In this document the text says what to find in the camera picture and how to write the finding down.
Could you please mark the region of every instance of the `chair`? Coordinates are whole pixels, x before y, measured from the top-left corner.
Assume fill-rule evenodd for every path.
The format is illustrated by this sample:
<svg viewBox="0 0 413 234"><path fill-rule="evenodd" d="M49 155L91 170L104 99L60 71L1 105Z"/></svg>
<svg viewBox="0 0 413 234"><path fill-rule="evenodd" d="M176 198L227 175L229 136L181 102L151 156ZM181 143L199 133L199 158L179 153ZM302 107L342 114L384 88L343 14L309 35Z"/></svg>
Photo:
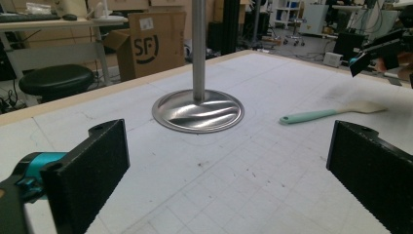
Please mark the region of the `chair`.
<svg viewBox="0 0 413 234"><path fill-rule="evenodd" d="M307 20L306 19L294 19L294 30L292 31L292 35L286 35L285 37L294 40L294 46L297 46L301 39L301 46L304 46L306 44L304 43L303 37L297 34L297 22L307 22ZM283 44L286 45L287 43L288 43L288 40L284 39Z"/></svg>
<svg viewBox="0 0 413 234"><path fill-rule="evenodd" d="M94 73L90 69L67 64L31 71L19 80L19 87L27 95L40 96L44 103L81 94L93 82Z"/></svg>

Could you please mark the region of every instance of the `green spatula handle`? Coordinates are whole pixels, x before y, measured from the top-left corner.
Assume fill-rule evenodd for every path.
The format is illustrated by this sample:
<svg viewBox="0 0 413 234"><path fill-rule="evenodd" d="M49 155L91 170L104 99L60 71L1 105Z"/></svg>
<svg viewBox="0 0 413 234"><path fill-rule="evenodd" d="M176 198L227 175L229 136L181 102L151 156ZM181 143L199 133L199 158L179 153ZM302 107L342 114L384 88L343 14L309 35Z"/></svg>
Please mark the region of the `green spatula handle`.
<svg viewBox="0 0 413 234"><path fill-rule="evenodd" d="M283 124L295 124L335 114L337 114L337 111L335 109L304 112L298 114L285 115L280 118L280 122L282 122Z"/></svg>

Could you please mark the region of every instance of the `spatula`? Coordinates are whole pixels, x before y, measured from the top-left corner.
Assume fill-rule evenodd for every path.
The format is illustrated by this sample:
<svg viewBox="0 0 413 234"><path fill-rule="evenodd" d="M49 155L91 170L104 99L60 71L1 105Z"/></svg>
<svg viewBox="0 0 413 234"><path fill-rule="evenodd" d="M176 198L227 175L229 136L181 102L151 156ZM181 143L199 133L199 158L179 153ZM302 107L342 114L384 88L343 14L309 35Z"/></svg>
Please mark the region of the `spatula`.
<svg viewBox="0 0 413 234"><path fill-rule="evenodd" d="M345 112L358 112L358 113L373 113L378 111L386 110L387 108L381 104L367 101L367 100L356 100L349 102L346 106L340 109L326 109L319 111L303 112L291 115L285 115L280 118L282 124L295 124L310 120L319 119L325 116L341 114Z"/></svg>

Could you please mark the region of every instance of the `sf logo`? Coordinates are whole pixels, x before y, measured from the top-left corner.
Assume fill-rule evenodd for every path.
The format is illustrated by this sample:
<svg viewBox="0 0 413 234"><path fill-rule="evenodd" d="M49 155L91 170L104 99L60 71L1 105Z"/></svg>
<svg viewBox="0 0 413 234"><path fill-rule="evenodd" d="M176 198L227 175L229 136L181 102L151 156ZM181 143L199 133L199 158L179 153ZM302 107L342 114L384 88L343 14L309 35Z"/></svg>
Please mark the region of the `sf logo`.
<svg viewBox="0 0 413 234"><path fill-rule="evenodd" d="M145 64L153 61L158 55L159 42L158 36L145 37L143 39L135 39L134 47L137 48L137 52L134 53L137 57L137 64Z"/></svg>

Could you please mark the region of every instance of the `computer mouse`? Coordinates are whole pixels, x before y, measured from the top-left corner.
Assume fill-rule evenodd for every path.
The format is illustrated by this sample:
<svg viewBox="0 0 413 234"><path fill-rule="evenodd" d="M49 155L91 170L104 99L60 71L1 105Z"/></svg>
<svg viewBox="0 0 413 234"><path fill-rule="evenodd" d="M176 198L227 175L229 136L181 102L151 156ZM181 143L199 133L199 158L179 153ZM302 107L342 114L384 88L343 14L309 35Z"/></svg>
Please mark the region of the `computer mouse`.
<svg viewBox="0 0 413 234"><path fill-rule="evenodd" d="M62 18L64 20L68 20L68 21L76 21L77 20L77 16L73 15L73 14L66 14L66 15L62 16Z"/></svg>

